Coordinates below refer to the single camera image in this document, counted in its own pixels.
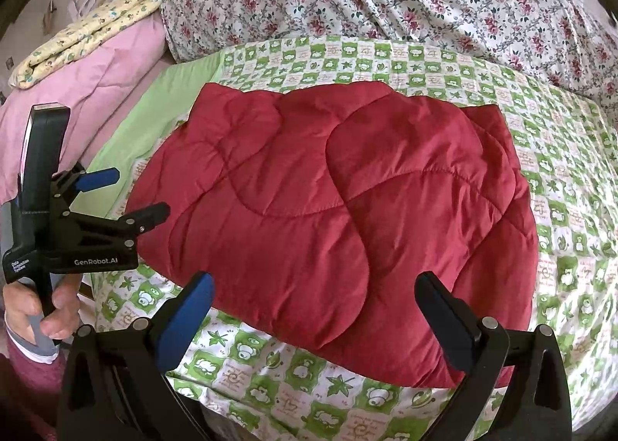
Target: silver bolt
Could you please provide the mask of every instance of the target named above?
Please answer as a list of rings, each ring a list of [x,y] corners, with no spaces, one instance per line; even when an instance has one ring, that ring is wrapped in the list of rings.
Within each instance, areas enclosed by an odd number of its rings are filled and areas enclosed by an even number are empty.
[[[545,336],[551,336],[554,332],[551,330],[549,326],[546,324],[540,324],[539,331],[543,333]]]
[[[131,326],[133,327],[134,330],[143,331],[144,329],[148,327],[149,324],[150,322],[148,321],[147,318],[140,317],[139,319],[135,319],[133,321],[133,324],[131,324]]]
[[[488,330],[494,330],[498,327],[498,321],[496,321],[493,317],[483,317],[483,326],[485,326]]]
[[[83,338],[84,336],[88,336],[91,331],[92,331],[92,327],[88,326],[87,324],[84,324],[84,326],[82,326],[81,328],[77,330],[77,336],[81,336]]]

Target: red quilt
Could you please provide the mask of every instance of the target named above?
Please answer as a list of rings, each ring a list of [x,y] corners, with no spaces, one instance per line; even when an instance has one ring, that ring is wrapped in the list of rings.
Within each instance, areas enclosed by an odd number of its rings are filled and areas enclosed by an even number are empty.
[[[461,379],[414,301],[422,271],[480,317],[530,321],[537,230],[497,106],[208,83],[127,210],[158,201],[171,216],[140,237],[146,263],[178,284],[211,272],[214,307],[375,380]]]

